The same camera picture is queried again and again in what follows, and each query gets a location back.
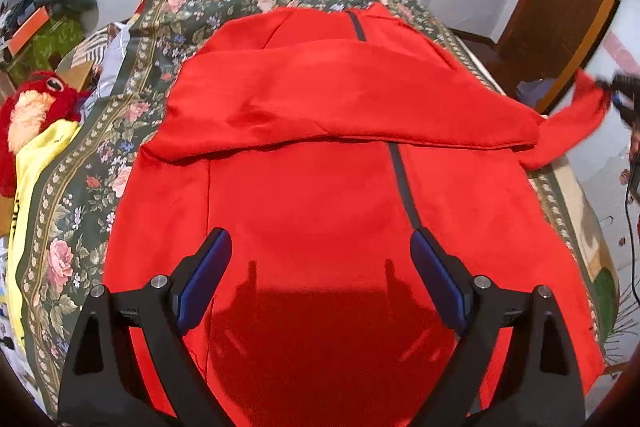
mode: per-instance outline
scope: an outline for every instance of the bed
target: bed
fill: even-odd
[[[487,89],[500,91],[464,44],[415,0],[144,1],[111,96],[95,103],[79,134],[34,190],[17,282],[27,356],[50,413],[56,411],[65,354],[82,303],[102,279],[111,226],[136,151],[162,121],[164,100],[182,62],[234,18],[277,6],[343,10],[373,2],[385,4],[446,47]],[[531,174],[530,185],[583,273],[593,334],[605,351],[618,310],[618,281],[598,221],[563,160]],[[64,268],[62,276],[50,270],[50,263]]]

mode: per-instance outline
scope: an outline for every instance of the blue gripper pad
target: blue gripper pad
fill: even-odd
[[[467,295],[459,287],[466,285],[470,281],[470,275],[456,257],[447,255],[431,234],[425,232],[429,240],[420,230],[416,230],[411,236],[410,252],[414,266],[420,274],[422,283],[429,292],[431,300],[440,319],[447,328],[454,330],[462,336],[466,329],[470,300],[472,293],[470,287]],[[454,266],[459,274],[452,274],[445,263],[453,264],[457,262],[460,266]]]
[[[214,229],[198,253],[192,257],[199,258],[199,263],[191,267],[193,275],[178,293],[177,302],[174,303],[176,326],[181,335],[195,328],[202,320],[213,293],[231,261],[231,236],[226,230]]]

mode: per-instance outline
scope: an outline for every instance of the baseboard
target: baseboard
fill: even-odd
[[[462,39],[463,41],[470,42],[479,42],[480,44],[485,44],[489,46],[492,50],[495,49],[495,42],[493,42],[489,37],[485,37],[484,35],[477,35],[475,33],[465,32],[462,30],[457,30],[455,28],[449,28],[455,36]]]

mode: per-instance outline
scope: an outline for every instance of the black cable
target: black cable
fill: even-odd
[[[631,225],[631,218],[629,217],[629,191],[631,189],[631,179],[634,177],[634,171],[636,170],[636,163],[631,163],[631,170],[629,172],[629,182],[626,184],[626,195],[625,195],[625,214],[626,214],[626,223],[629,225],[629,240],[631,241],[631,291],[636,298],[636,302],[638,303],[638,307],[640,308],[640,297],[638,297],[638,293],[636,293],[636,247],[634,245],[634,228]]]

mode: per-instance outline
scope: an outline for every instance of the plush toy eye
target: plush toy eye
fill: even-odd
[[[56,78],[50,78],[47,80],[47,89],[52,91],[62,91],[62,83]]]

